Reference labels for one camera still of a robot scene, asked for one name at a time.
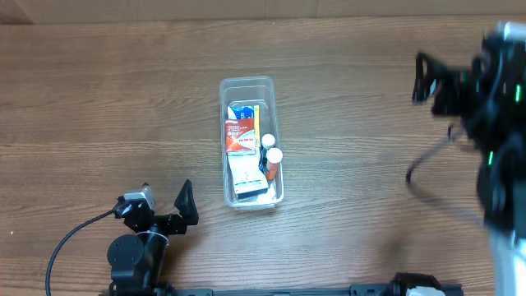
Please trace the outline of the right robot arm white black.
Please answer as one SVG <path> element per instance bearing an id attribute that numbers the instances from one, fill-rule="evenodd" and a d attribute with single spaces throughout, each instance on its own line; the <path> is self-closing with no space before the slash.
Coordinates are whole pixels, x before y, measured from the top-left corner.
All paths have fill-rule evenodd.
<path id="1" fill-rule="evenodd" d="M 502 21 L 485 34 L 471 67 L 450 67 L 420 52 L 412 101 L 434 99 L 435 116 L 458 117 L 445 141 L 417 158 L 424 161 L 461 135 L 480 151 L 477 195 L 494 262 L 495 293 L 525 293 L 525 25 Z"/>

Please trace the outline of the red white medicine box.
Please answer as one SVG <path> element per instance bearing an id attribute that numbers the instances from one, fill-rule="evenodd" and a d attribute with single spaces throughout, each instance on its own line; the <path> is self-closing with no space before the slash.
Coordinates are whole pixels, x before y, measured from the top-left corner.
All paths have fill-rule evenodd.
<path id="1" fill-rule="evenodd" d="M 228 155 L 254 155 L 256 153 L 256 136 L 254 120 L 227 119 L 225 127 L 225 152 Z"/>

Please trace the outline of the orange tablet tube white cap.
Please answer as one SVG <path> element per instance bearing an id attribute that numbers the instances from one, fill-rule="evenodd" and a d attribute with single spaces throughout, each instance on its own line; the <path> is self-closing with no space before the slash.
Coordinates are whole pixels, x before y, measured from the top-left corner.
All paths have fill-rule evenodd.
<path id="1" fill-rule="evenodd" d="M 274 180 L 278 173 L 283 152 L 279 148 L 270 148 L 266 153 L 265 176 L 268 180 Z"/>

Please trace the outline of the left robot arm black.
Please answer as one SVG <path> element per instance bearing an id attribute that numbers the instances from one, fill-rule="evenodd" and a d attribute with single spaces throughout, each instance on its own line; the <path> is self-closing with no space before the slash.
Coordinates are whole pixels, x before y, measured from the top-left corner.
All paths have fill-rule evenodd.
<path id="1" fill-rule="evenodd" d="M 154 194 L 147 183 L 118 198 L 113 213 L 133 233 L 116 238 L 108 247 L 110 295 L 175 295 L 172 285 L 159 277 L 169 238 L 183 235 L 189 226 L 198 224 L 190 180 L 182 185 L 174 207 L 176 214 L 155 214 Z"/>

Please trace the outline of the dark syrup bottle white cap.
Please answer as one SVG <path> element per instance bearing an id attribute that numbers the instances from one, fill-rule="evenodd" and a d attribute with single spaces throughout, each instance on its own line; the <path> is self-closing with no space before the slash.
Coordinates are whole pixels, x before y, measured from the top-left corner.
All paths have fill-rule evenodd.
<path id="1" fill-rule="evenodd" d="M 261 138 L 261 146 L 260 146 L 260 163 L 259 163 L 259 169 L 262 173 L 265 172 L 266 164 L 267 164 L 267 152 L 269 149 L 273 148 L 275 146 L 275 136 L 272 134 L 265 134 Z"/>

